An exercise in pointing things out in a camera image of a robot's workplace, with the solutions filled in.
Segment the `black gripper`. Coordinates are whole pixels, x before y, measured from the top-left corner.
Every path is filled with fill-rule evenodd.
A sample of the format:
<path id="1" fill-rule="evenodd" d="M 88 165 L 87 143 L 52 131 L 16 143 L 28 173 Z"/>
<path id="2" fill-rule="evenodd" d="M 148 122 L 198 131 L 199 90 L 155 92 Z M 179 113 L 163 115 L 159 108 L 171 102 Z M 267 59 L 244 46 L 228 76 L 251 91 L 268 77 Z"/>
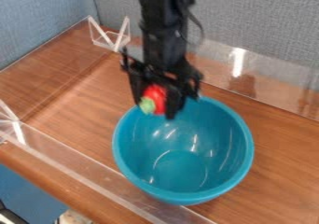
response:
<path id="1" fill-rule="evenodd" d="M 141 48 L 124 46 L 120 50 L 121 70 L 128 75 L 133 101 L 137 105 L 147 86 L 152 83 L 167 86 L 166 118 L 174 119 L 184 106 L 186 96 L 199 97 L 202 72 L 190 64 L 186 58 L 168 67 L 156 67 L 143 60 Z"/>

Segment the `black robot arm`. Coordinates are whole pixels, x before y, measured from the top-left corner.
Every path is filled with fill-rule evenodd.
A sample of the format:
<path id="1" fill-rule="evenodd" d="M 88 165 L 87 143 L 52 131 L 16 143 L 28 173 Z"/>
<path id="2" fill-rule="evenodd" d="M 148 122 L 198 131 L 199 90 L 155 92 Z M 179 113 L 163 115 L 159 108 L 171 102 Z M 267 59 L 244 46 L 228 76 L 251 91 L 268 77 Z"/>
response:
<path id="1" fill-rule="evenodd" d="M 141 57 L 120 49 L 135 104 L 141 111 L 172 119 L 186 100 L 198 99 L 203 74 L 186 58 L 190 7 L 196 0 L 139 0 Z"/>

